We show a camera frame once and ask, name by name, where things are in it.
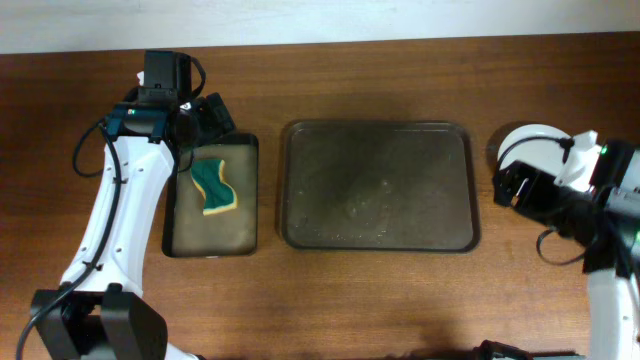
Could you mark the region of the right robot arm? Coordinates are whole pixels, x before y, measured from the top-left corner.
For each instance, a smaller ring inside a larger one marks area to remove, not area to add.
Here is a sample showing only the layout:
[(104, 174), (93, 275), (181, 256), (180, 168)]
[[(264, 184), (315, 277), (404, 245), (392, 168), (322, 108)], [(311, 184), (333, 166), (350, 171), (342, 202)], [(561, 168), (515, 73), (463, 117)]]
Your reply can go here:
[(591, 359), (639, 356), (639, 148), (588, 134), (504, 141), (494, 201), (583, 248)]

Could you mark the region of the green yellow sponge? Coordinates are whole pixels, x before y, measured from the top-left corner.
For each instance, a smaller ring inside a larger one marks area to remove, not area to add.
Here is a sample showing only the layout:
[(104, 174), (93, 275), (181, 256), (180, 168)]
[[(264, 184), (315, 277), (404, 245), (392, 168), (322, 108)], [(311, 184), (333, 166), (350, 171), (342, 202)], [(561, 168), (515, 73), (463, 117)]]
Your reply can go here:
[(212, 216), (238, 207), (235, 189), (225, 180), (226, 162), (211, 158), (195, 161), (190, 169), (192, 182), (203, 197), (204, 216)]

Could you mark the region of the large brown serving tray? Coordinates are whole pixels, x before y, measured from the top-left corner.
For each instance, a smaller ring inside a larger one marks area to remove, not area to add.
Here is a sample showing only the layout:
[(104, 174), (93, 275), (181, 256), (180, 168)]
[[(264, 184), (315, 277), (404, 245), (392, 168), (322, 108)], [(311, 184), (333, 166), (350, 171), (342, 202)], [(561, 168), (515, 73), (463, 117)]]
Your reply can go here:
[(481, 239), (468, 131), (301, 120), (284, 134), (279, 230), (301, 250), (464, 254)]

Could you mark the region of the black water tray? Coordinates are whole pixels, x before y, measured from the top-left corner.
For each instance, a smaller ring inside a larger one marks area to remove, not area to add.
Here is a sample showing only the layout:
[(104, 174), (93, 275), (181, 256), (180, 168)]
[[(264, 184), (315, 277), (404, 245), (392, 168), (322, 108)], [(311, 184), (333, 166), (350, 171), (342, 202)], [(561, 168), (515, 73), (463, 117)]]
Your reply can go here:
[[(205, 197), (193, 182), (198, 163), (221, 160), (216, 177), (236, 193), (236, 206), (204, 214)], [(173, 258), (244, 256), (257, 247), (259, 142), (250, 133), (232, 133), (177, 158), (169, 180), (162, 251)]]

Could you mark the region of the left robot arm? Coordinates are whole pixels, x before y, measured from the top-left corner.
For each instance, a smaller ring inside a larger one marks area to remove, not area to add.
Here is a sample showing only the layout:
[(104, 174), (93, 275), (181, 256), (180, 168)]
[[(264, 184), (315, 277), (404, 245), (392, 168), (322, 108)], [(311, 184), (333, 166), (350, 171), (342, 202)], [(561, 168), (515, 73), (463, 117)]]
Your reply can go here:
[(53, 359), (189, 359), (143, 299), (144, 256), (161, 192), (182, 151), (233, 135), (217, 93), (204, 96), (194, 57), (148, 50), (138, 83), (92, 129), (105, 142), (100, 187), (80, 246), (55, 289), (39, 289), (16, 345), (36, 331)]

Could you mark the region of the light grey plate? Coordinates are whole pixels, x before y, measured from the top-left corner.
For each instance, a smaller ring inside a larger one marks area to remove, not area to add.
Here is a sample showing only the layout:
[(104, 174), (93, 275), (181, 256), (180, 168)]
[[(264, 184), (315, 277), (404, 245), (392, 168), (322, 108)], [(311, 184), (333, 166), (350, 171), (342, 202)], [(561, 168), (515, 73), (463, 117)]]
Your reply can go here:
[(535, 136), (549, 137), (549, 140), (530, 140), (517, 145), (502, 161), (500, 169), (504, 170), (512, 162), (520, 161), (538, 170), (557, 176), (564, 165), (562, 161), (564, 150), (553, 139), (569, 138), (569, 135), (552, 126), (530, 124), (516, 128), (502, 141), (497, 159), (500, 159), (504, 151), (517, 141)]

